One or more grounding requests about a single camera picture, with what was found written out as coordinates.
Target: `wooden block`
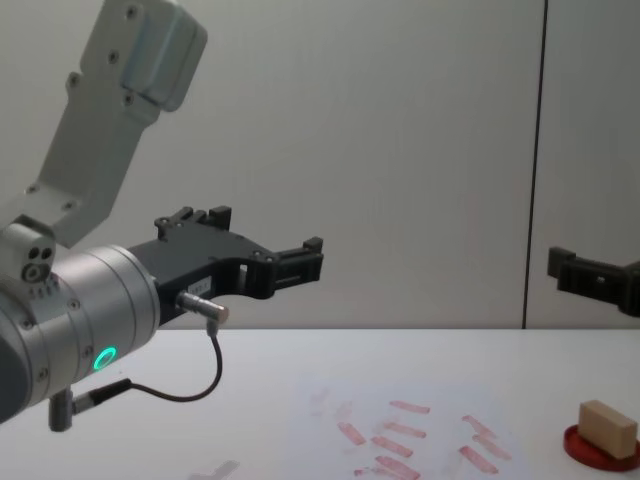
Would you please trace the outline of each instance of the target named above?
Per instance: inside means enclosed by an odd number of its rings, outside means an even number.
[[[578,433],[618,460],[636,453],[638,424],[598,400],[580,404]]]

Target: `red circular base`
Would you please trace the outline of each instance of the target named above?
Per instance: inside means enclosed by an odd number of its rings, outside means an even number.
[[[598,470],[628,472],[640,467],[640,442],[636,443],[636,454],[633,457],[617,460],[578,435],[577,425],[565,430],[564,449],[574,460]]]

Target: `green led ring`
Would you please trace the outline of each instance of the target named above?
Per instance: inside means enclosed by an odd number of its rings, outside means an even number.
[[[95,362],[93,362],[93,369],[102,370],[104,367],[113,362],[113,360],[116,358],[116,355],[118,355],[118,350],[116,349],[116,347],[105,348],[102,352],[100,352],[100,355],[96,357]]]

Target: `white table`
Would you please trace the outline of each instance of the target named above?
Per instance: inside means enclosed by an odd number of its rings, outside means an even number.
[[[0,478],[187,480],[234,460],[240,467],[230,480],[280,480],[288,405],[305,373],[481,382],[504,405],[538,479],[620,478],[563,451],[563,431],[576,423],[581,401],[598,398],[640,419],[640,331],[254,330],[223,331],[220,342],[223,383],[201,402],[178,405],[129,392],[74,418],[65,434],[48,431],[44,403],[0,426]],[[405,366],[413,368],[399,374]],[[202,331],[163,331],[74,390],[126,375],[194,393],[212,369]]]

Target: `white wall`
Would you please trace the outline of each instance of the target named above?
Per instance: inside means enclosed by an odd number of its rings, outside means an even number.
[[[640,3],[552,0],[527,327],[637,327],[612,305],[556,292],[549,247],[640,258]]]
[[[326,241],[320,283],[224,299],[232,326],[520,326],[542,0],[183,4],[211,40],[187,101],[80,247],[228,204],[267,247]],[[0,201],[36,176],[98,9],[0,2]]]

